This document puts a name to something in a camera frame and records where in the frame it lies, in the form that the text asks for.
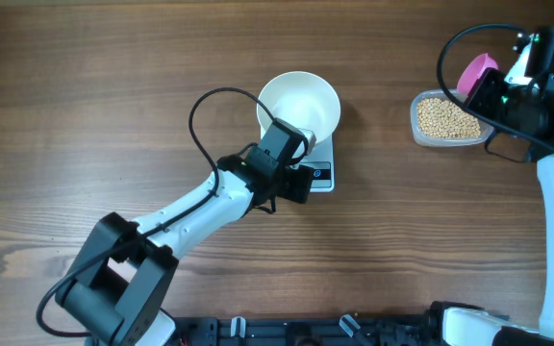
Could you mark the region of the white digital kitchen scale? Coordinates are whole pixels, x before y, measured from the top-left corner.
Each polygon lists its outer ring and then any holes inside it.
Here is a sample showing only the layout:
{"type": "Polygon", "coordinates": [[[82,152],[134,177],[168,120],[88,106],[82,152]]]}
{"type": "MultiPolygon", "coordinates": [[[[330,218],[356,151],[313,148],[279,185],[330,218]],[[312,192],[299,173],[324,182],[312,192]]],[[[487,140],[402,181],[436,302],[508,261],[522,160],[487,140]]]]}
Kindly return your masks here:
{"type": "MultiPolygon", "coordinates": [[[[261,139],[266,130],[261,130],[261,139]]],[[[298,164],[312,168],[313,179],[310,192],[331,192],[335,187],[335,168],[332,137],[315,145],[312,153],[298,164]]]]}

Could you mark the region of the pink plastic measuring scoop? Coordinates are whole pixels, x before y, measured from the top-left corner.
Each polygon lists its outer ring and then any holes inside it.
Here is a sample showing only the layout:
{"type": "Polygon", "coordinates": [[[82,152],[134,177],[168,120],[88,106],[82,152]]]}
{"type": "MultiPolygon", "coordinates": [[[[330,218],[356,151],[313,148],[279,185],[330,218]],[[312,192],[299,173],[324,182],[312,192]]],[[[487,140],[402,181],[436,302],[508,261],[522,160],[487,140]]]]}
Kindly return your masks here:
{"type": "Polygon", "coordinates": [[[498,69],[499,66],[488,53],[477,56],[462,73],[456,90],[460,94],[468,95],[488,68],[498,69]]]}

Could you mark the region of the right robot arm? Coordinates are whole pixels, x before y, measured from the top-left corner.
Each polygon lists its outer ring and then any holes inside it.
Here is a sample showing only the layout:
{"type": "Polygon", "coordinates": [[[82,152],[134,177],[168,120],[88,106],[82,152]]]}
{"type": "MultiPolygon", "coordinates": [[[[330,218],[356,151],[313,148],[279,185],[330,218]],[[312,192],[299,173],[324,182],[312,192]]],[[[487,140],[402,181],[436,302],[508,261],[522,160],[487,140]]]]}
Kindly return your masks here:
{"type": "Polygon", "coordinates": [[[525,139],[524,159],[537,166],[545,211],[546,282],[535,330],[495,317],[484,309],[445,302],[431,307],[440,345],[554,345],[554,26],[528,33],[516,24],[518,59],[508,73],[486,68],[460,101],[446,86],[443,63],[436,74],[444,95],[462,111],[491,125],[498,133],[525,139]]]}

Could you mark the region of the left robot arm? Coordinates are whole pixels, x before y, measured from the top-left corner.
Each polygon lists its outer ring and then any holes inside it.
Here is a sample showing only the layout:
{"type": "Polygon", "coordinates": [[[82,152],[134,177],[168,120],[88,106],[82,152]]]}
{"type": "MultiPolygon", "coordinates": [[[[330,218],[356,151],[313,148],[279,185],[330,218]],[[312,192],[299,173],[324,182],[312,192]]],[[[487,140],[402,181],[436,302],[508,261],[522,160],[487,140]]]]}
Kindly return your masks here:
{"type": "Polygon", "coordinates": [[[97,222],[62,282],[56,303],[80,322],[89,345],[165,345],[174,320],[162,303],[179,261],[219,228],[282,197],[303,203],[312,168],[301,164],[315,134],[274,120],[260,143],[220,158],[199,187],[171,205],[128,221],[97,222]]]}

